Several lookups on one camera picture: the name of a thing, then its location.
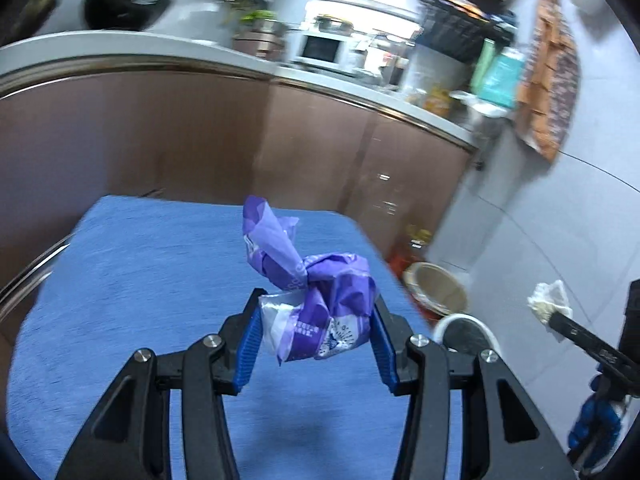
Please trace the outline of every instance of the blue towel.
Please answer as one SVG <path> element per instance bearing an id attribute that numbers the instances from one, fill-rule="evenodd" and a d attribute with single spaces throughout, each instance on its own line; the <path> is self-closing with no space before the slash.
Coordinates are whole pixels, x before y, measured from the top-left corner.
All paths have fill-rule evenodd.
<path id="1" fill-rule="evenodd" d="M 428 327 L 375 249 L 348 218 L 298 216 L 300 254 L 345 251 L 369 260 L 389 309 Z M 108 196 L 82 218 L 18 335 L 7 399 L 9 433 L 42 480 L 131 353 L 186 349 L 274 287 L 246 262 L 242 208 Z M 453 396 L 449 479 L 460 464 L 460 398 Z M 388 480 L 408 398 L 380 381 L 369 345 L 326 361 L 278 366 L 260 352 L 226 420 L 243 480 Z M 180 393 L 172 393 L 170 445 L 184 480 Z"/>

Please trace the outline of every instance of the bottle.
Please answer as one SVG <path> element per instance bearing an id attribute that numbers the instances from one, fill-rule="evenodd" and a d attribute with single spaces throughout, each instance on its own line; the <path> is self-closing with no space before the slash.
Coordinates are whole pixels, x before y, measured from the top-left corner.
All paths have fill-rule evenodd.
<path id="1" fill-rule="evenodd" d="M 402 273 L 412 263 L 424 261 L 424 250 L 432 237 L 429 230 L 409 224 L 396 238 L 386 262 L 398 280 L 402 282 Z"/>

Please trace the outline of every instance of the white countertop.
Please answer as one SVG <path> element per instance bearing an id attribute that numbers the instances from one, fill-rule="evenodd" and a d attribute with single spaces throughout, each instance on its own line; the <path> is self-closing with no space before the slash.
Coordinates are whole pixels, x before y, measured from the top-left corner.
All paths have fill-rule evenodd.
<path id="1" fill-rule="evenodd" d="M 84 30 L 36 36 L 12 43 L 0 48 L 0 76 L 60 59 L 115 54 L 173 56 L 204 60 L 327 88 L 382 107 L 391 108 L 417 121 L 434 126 L 466 144 L 476 146 L 469 131 L 393 95 L 331 76 L 283 67 L 277 63 L 257 59 L 215 44 L 197 43 L 183 38 L 148 32 Z"/>

